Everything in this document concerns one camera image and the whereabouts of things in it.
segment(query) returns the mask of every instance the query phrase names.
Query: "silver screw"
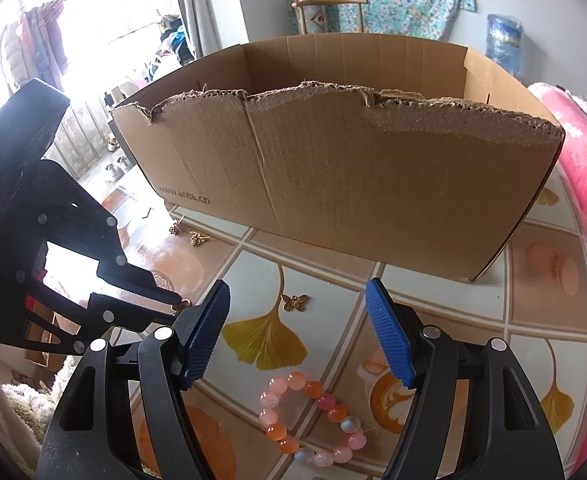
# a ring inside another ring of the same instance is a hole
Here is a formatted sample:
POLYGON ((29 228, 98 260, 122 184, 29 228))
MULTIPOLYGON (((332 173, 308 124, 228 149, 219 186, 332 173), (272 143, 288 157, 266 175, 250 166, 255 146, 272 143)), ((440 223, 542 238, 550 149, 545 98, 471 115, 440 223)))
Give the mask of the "silver screw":
POLYGON ((170 326, 161 326, 153 333, 153 337, 155 337, 159 341, 169 339, 172 335, 173 329, 170 326))
POLYGON ((438 339, 442 332, 440 332, 440 329, 436 326, 427 325, 422 329, 422 333, 425 337, 428 337, 429 339, 438 339))
POLYGON ((94 352, 101 352, 105 347, 106 341, 104 339, 94 339, 91 341, 91 345, 89 345, 89 348, 91 348, 94 352))
POLYGON ((491 340, 491 348, 497 350, 499 352, 504 352, 507 349, 507 343, 504 339, 500 339, 499 337, 495 337, 491 340))

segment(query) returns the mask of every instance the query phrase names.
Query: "cardboard box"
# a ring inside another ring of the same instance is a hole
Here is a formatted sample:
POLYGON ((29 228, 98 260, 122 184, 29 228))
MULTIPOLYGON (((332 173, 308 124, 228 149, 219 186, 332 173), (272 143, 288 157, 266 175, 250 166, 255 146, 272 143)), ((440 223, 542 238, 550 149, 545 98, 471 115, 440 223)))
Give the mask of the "cardboard box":
POLYGON ((476 50, 383 34, 233 46, 113 117, 168 202, 462 281, 507 243, 564 138, 476 50))

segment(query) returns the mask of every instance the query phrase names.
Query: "gold butterfly pendant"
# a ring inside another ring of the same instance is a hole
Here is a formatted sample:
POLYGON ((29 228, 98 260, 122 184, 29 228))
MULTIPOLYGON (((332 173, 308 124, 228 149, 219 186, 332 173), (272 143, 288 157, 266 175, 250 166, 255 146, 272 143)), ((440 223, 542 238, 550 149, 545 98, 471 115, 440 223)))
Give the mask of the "gold butterfly pendant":
POLYGON ((299 312, 307 310, 304 302, 307 301, 309 297, 306 294, 302 294, 302 296, 292 296, 291 298, 286 294, 283 294, 281 298, 284 301, 284 309, 287 312, 291 312, 294 308, 299 312))

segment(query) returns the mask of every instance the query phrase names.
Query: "gray curtain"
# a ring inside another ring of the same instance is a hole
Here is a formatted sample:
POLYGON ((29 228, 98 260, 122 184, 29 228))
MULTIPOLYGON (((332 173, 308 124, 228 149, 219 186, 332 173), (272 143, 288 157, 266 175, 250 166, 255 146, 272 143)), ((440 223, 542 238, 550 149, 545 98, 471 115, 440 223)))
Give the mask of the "gray curtain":
POLYGON ((213 19, 211 0, 178 0, 178 4, 196 59, 219 50, 220 36, 213 19))

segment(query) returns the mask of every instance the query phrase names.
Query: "ginkgo leaf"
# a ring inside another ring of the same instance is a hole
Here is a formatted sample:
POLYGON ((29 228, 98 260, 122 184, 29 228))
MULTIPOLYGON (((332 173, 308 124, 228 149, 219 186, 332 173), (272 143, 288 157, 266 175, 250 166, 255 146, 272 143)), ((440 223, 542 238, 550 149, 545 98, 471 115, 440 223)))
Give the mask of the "ginkgo leaf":
POLYGON ((238 361, 256 362, 258 370, 297 366, 307 357, 302 341, 280 321, 277 306, 264 316, 229 323, 222 336, 238 361))
POLYGON ((553 434, 558 433, 564 423, 571 418, 574 410, 574 401, 570 396, 558 390, 556 381, 553 381, 551 389, 540 401, 540 404, 553 434))
POLYGON ((544 188, 542 188, 542 191, 540 192, 540 194, 538 195, 538 198, 536 199, 536 204, 552 206, 552 205, 556 205, 559 201, 560 201, 560 198, 558 197, 558 195, 556 195, 548 187, 544 187, 544 188))

